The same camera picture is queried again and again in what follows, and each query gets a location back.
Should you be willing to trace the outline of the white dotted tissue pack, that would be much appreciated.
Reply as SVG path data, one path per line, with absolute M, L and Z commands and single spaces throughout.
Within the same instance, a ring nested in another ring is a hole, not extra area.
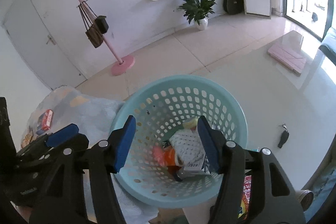
M 178 130 L 169 142 L 183 162 L 183 167 L 177 172 L 181 180 L 211 174 L 209 161 L 197 130 Z

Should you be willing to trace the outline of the small orange panda snack bag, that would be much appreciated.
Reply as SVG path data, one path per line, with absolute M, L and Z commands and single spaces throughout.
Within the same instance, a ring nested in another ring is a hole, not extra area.
M 164 150 L 163 159 L 170 174 L 176 174 L 183 167 L 183 162 L 171 146 Z

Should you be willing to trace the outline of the blue red tiger card box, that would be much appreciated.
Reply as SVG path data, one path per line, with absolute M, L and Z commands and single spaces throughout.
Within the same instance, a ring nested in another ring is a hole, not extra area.
M 47 109 L 37 121 L 37 135 L 42 135 L 51 128 L 52 118 L 54 112 L 51 109 Z

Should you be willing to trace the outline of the large orange panda snack bag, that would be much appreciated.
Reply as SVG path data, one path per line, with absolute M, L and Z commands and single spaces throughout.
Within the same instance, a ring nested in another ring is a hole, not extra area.
M 21 141 L 21 148 L 25 148 L 34 140 L 34 134 L 32 132 L 28 132 L 26 135 L 23 136 Z

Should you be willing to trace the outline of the teal plastic laundry basket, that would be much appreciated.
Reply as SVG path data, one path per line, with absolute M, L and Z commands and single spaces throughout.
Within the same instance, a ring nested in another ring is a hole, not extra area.
M 238 101 L 222 86 L 199 76 L 154 81 L 134 93 L 114 118 L 120 129 L 135 118 L 135 134 L 116 180 L 152 206 L 195 206 L 216 196 L 222 176 L 210 169 L 197 130 L 205 117 L 227 140 L 247 145 L 248 129 Z

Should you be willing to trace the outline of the black car key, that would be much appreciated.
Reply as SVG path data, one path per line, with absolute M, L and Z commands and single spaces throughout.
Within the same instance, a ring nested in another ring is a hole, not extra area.
M 284 130 L 283 130 L 283 132 L 281 133 L 280 141 L 279 141 L 279 143 L 278 143 L 278 145 L 277 145 L 277 147 L 278 147 L 279 149 L 281 149 L 281 148 L 283 147 L 283 145 L 284 145 L 284 144 L 288 141 L 288 139 L 289 139 L 289 132 L 288 132 L 288 128 L 287 128 L 286 124 L 283 123 L 283 124 L 281 125 L 281 127 L 282 127 Z

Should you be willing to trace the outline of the pink coat rack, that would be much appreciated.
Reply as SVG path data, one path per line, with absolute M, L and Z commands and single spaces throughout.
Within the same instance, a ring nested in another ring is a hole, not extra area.
M 99 22 L 98 20 L 99 16 L 96 15 L 95 12 L 90 8 L 87 1 L 85 0 L 78 0 L 78 1 L 79 1 L 78 8 L 89 41 L 92 44 L 97 42 L 104 42 L 104 44 L 106 44 L 106 46 L 116 59 L 116 62 L 113 63 L 113 65 L 110 68 L 111 74 L 113 76 L 123 75 L 124 73 L 126 73 L 128 69 L 130 69 L 135 64 L 135 58 L 131 55 L 120 57 L 114 50 L 110 39 L 107 38 L 106 35 L 101 32 L 102 28 L 99 28 L 99 26 L 97 25 L 97 22 Z

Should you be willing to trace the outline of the white door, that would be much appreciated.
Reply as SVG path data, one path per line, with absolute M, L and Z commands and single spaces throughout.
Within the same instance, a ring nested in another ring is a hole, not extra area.
M 31 0 L 14 0 L 3 26 L 28 67 L 51 90 L 75 88 L 86 80 L 57 45 Z

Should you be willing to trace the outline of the brown hanging bag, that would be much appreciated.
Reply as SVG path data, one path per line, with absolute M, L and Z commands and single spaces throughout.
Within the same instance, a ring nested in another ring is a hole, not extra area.
M 88 40 L 91 42 L 94 48 L 100 47 L 103 42 L 102 34 L 100 33 L 99 29 L 95 25 L 95 22 L 92 22 L 90 20 L 87 12 L 84 9 L 84 3 L 80 3 L 80 5 L 78 5 L 78 8 L 79 8 L 80 15 L 84 23 L 84 27 L 86 29 L 85 34 Z

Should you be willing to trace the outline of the small black hanging bag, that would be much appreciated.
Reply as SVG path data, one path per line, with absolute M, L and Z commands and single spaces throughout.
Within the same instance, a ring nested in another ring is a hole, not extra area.
M 109 25 L 106 21 L 105 15 L 96 15 L 95 12 L 89 7 L 93 17 L 94 17 L 94 23 L 96 24 L 98 30 L 103 35 L 108 32 Z

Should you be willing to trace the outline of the potted green plant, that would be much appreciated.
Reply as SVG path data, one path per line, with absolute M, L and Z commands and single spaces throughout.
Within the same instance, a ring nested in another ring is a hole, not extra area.
M 188 23 L 194 23 L 199 31 L 207 29 L 209 24 L 209 16 L 215 13 L 215 0 L 183 0 L 183 4 L 178 6 L 183 11 L 183 16 Z

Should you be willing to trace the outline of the dark sofa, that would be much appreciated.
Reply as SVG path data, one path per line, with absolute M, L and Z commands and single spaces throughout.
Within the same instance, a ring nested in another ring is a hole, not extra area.
M 334 27 L 330 27 L 324 37 L 319 50 L 336 65 L 336 32 Z

